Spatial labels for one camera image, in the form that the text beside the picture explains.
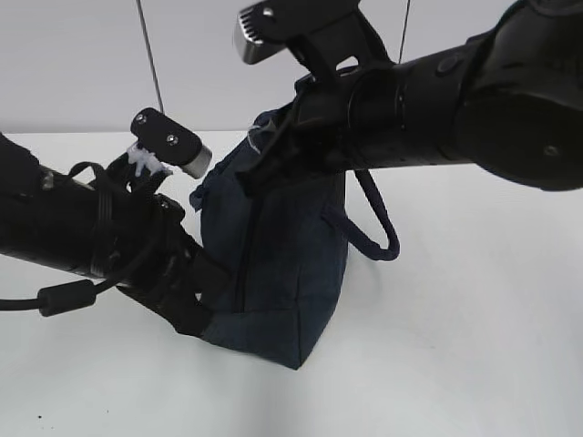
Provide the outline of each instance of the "bolt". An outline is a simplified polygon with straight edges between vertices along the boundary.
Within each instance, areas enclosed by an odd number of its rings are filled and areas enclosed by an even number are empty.
[[[453,73],[462,62],[464,62],[464,59],[459,54],[449,56],[439,63],[435,74],[439,77],[447,76]]]
[[[263,16],[267,16],[268,18],[273,19],[275,17],[275,13],[273,12],[273,9],[266,7],[263,9]]]
[[[555,146],[546,146],[545,147],[545,155],[550,158],[557,158],[561,155],[561,150]]]
[[[50,191],[54,187],[55,187],[55,174],[52,171],[49,171],[43,177],[43,180],[41,182],[41,189],[43,189],[43,191]]]
[[[170,146],[176,146],[179,143],[179,138],[176,135],[168,135],[166,142]]]
[[[145,115],[143,115],[143,114],[138,114],[138,116],[136,117],[136,122],[137,122],[139,125],[143,125],[144,123],[146,123],[146,121],[148,121],[148,119],[147,119],[147,118],[146,118],[146,116],[145,116]]]

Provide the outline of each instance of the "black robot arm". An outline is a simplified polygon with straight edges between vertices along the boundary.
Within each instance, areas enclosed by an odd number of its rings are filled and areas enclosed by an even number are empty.
[[[161,159],[200,177],[209,151],[151,108],[132,131],[137,143],[107,169],[80,163],[68,175],[0,135],[0,253],[87,277],[42,289],[36,299],[0,300],[0,310],[52,316],[92,305],[119,286],[180,333],[198,336],[206,328],[211,313],[196,294],[220,291],[229,275],[181,227],[182,207],[156,191],[169,175]],[[76,182],[86,168],[96,179]]]
[[[312,72],[240,174],[248,194],[347,169],[469,162],[545,190],[583,187],[583,1],[520,0],[490,32],[403,65],[358,0],[286,3],[240,16],[244,60],[287,46]],[[351,56],[357,67],[337,69]]]

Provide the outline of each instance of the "fabric bag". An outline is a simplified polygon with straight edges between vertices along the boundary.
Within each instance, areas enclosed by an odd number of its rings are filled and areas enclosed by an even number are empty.
[[[276,114],[261,114],[190,196],[202,211],[204,249],[232,273],[223,293],[201,296],[214,311],[201,338],[299,369],[336,308],[348,243],[375,260],[396,259],[400,247],[368,171],[356,176],[386,231],[388,249],[346,217],[344,174],[277,189],[266,198],[244,195],[235,175],[259,159],[276,130]]]

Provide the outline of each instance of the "bag handle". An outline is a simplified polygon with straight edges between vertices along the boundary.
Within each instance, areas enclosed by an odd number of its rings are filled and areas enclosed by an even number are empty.
[[[374,261],[393,261],[398,258],[401,252],[401,243],[394,230],[393,223],[389,219],[383,196],[368,170],[357,170],[354,173],[363,188],[364,195],[373,208],[374,215],[379,219],[386,232],[386,236],[389,239],[389,247],[382,249],[378,243],[372,241],[346,216],[346,212],[343,209],[328,204],[324,207],[322,218],[342,232],[348,241],[365,257]]]

